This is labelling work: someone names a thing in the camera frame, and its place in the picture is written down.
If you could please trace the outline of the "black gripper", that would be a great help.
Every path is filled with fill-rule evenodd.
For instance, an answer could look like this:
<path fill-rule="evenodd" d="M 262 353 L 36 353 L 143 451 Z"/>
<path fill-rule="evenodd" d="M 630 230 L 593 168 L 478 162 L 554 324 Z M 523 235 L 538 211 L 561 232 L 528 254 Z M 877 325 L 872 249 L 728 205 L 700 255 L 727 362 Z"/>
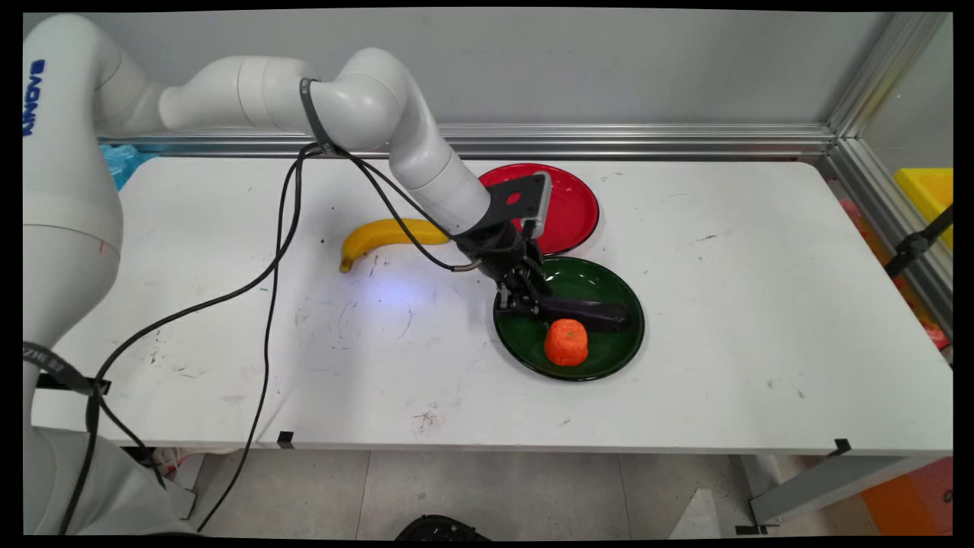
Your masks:
<path fill-rule="evenodd" d="M 460 252 L 479 260 L 478 269 L 498 284 L 497 314 L 539 316 L 539 299 L 554 295 L 533 236 L 535 229 L 535 223 L 525 229 L 515 223 L 498 223 L 455 238 Z"/>

